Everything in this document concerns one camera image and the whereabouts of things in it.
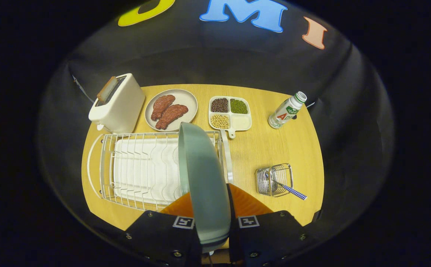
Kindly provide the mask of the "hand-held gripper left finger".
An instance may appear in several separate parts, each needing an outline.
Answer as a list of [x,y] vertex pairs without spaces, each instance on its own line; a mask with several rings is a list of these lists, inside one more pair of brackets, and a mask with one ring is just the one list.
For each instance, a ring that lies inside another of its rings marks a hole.
[[145,211],[123,232],[123,247],[153,267],[200,267],[202,246],[190,193],[160,212]]

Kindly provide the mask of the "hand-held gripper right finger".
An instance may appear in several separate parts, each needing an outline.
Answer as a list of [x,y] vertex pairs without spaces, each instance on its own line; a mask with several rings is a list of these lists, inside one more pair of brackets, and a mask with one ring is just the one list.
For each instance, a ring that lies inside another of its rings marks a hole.
[[229,228],[230,267],[290,265],[310,247],[310,233],[288,211],[267,212],[261,203],[228,184],[232,221]]

